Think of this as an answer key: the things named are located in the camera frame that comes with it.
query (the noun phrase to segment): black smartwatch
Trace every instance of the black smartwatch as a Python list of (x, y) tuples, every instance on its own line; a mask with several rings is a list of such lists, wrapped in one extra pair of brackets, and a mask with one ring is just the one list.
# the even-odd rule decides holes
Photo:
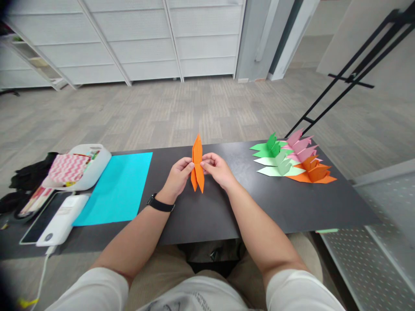
[(156, 200), (156, 195), (157, 195), (157, 193), (150, 196), (150, 199), (148, 199), (148, 201), (147, 201), (147, 205), (150, 205), (152, 208), (155, 208), (155, 209), (157, 209), (159, 211), (162, 211), (162, 212), (172, 212), (175, 205), (174, 204), (169, 205), (169, 204), (165, 204), (165, 203), (161, 203), (161, 202), (157, 201)]

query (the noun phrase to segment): tabletop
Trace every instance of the tabletop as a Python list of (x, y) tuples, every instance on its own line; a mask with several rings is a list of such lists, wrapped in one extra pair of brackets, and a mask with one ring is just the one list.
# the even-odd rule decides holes
[[(323, 164), (332, 166), (330, 184), (300, 183), (286, 177), (269, 177), (257, 172), (264, 166), (254, 162), (256, 151), (249, 148), (265, 140), (203, 145), (203, 153), (214, 152), (223, 157), (237, 180), (258, 205), (285, 233), (316, 231), (329, 228), (360, 227), (380, 220), (357, 194), (350, 183), (317, 148)], [(192, 155), (192, 146), (112, 152), (124, 155), (153, 152), (139, 212), (148, 198), (164, 185), (172, 165)], [(61, 254), (102, 251), (128, 222), (74, 227), (57, 252)], [(11, 225), (3, 236), (2, 259), (42, 256), (46, 248), (19, 245), (28, 226)], [(226, 192), (205, 176), (204, 193), (194, 192), (190, 180), (176, 201), (176, 207), (160, 237), (160, 244), (182, 244), (239, 238), (240, 232)]]

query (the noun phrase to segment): orange paper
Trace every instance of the orange paper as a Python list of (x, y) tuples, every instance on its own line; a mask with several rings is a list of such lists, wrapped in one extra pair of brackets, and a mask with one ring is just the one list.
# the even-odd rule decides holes
[(320, 161), (315, 160), (317, 156), (311, 156), (307, 158), (302, 164), (295, 165), (298, 168), (305, 169), (304, 173), (297, 176), (286, 176), (299, 182), (307, 182), (311, 184), (328, 184), (337, 180), (330, 176), (328, 170), (331, 166), (320, 164)]
[(198, 188), (198, 185), (200, 187), (200, 191), (203, 193), (204, 188), (204, 175), (203, 175), (203, 169), (200, 166), (200, 162), (202, 162), (202, 140), (200, 139), (200, 135), (198, 134), (198, 137), (195, 140), (195, 144), (192, 148), (192, 160), (195, 164), (195, 168), (192, 170), (192, 173), (190, 175), (190, 180), (192, 181), (193, 189), (196, 191)]

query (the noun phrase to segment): white storage basket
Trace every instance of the white storage basket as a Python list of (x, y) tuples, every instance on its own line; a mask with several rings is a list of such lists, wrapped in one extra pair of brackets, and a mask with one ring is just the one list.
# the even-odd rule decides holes
[(111, 153), (100, 144), (84, 144), (77, 145), (72, 148), (69, 154), (81, 154), (86, 155), (91, 150), (99, 150), (98, 155), (89, 165), (88, 169), (84, 172), (81, 179), (76, 182), (75, 185), (70, 187), (62, 187), (61, 183), (56, 183), (48, 177), (42, 183), (42, 187), (52, 188), (64, 191), (81, 191), (91, 188), (98, 181), (109, 160), (111, 160)]

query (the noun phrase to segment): white power bank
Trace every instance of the white power bank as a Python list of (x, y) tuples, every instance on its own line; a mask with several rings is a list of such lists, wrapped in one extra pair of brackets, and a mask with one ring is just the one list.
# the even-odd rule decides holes
[(79, 216), (88, 199), (89, 196), (86, 194), (67, 197), (36, 242), (36, 246), (54, 246), (65, 242), (72, 230), (72, 223)]

